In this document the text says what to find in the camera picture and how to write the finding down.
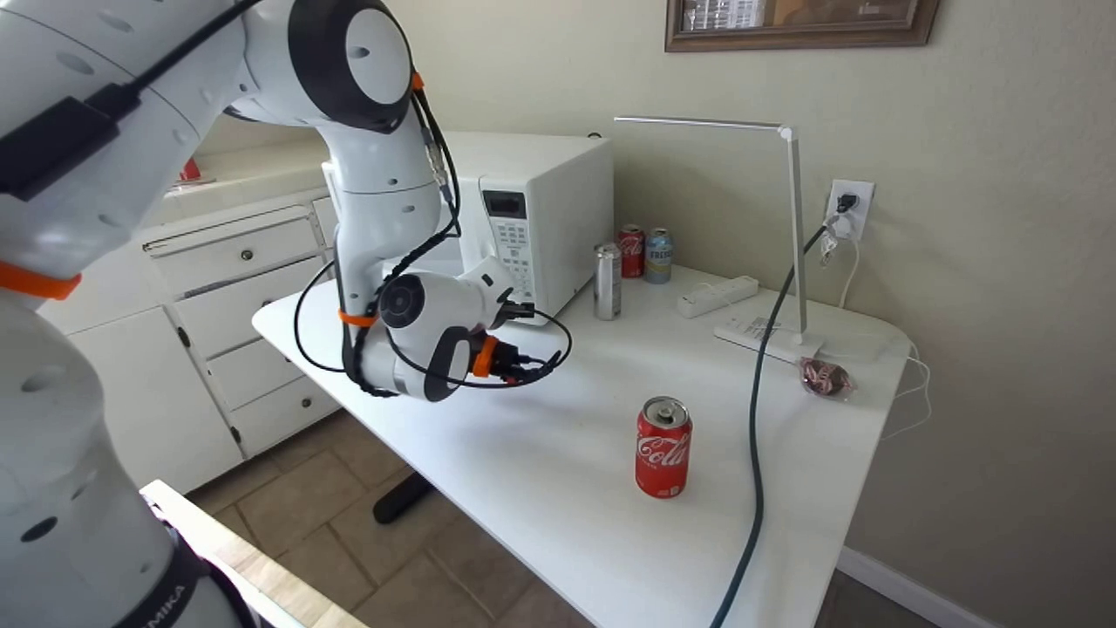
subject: electrical outlet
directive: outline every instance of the electrical outlet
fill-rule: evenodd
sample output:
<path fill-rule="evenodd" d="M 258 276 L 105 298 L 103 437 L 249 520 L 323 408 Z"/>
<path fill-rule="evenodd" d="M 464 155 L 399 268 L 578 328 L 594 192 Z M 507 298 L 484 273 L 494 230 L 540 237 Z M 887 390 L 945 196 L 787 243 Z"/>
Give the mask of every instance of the electrical outlet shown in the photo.
<path fill-rule="evenodd" d="M 840 212 L 840 220 L 830 226 L 830 237 L 836 237 L 836 243 L 840 242 L 857 243 L 865 237 L 871 196 L 876 196 L 876 182 L 833 179 L 830 199 L 826 199 L 826 220 Z"/>

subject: soda can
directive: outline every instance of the soda can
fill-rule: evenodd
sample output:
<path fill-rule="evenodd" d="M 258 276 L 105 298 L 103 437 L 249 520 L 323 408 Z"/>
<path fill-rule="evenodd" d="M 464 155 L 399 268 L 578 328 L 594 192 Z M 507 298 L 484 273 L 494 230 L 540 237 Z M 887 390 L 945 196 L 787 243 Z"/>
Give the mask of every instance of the soda can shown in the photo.
<path fill-rule="evenodd" d="M 597 249 L 594 315 L 620 316 L 620 249 L 613 242 Z"/>
<path fill-rule="evenodd" d="M 669 230 L 656 226 L 645 242 L 645 280 L 669 284 Z"/>
<path fill-rule="evenodd" d="M 634 485 L 651 498 L 688 487 L 694 421 L 676 398 L 651 398 L 634 425 Z"/>
<path fill-rule="evenodd" d="M 642 276 L 642 226 L 640 222 L 620 226 L 620 276 L 626 280 Z"/>

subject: picture frame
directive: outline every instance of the picture frame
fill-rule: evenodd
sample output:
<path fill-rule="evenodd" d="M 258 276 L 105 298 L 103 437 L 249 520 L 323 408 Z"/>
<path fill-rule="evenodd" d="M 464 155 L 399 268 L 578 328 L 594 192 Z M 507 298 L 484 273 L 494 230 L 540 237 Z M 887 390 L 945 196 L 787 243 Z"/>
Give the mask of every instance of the picture frame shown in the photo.
<path fill-rule="evenodd" d="M 666 51 L 929 47 L 943 0 L 666 0 Z"/>

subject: orange stripe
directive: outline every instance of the orange stripe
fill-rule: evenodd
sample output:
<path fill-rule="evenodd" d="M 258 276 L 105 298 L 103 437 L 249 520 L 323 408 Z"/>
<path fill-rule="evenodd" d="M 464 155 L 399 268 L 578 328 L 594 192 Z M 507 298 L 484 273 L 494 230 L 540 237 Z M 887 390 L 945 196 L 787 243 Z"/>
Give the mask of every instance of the orange stripe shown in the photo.
<path fill-rule="evenodd" d="M 40 273 L 0 262 L 0 285 L 13 290 L 13 292 L 33 292 L 42 301 L 68 301 L 78 290 L 78 284 L 80 284 L 80 276 L 53 280 L 53 276 L 40 276 Z"/>
<path fill-rule="evenodd" d="M 337 316 L 341 316 L 341 326 L 348 326 L 348 328 L 377 328 L 377 316 L 347 315 L 347 311 L 337 311 Z"/>
<path fill-rule="evenodd" d="M 499 341 L 493 336 L 484 336 L 484 341 L 483 341 L 483 348 L 473 355 L 473 378 L 490 378 L 493 375 L 494 344 Z"/>

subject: table leg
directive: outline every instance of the table leg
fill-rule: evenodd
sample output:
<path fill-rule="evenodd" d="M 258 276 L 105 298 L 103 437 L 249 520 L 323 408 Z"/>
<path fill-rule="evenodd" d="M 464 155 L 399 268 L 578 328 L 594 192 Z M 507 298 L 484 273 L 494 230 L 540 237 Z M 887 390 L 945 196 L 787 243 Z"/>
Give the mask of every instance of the table leg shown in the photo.
<path fill-rule="evenodd" d="M 433 485 L 413 471 L 404 480 L 399 480 L 392 493 L 385 493 L 373 507 L 373 520 L 382 527 L 393 523 L 404 515 L 415 503 L 422 503 L 433 493 Z"/>

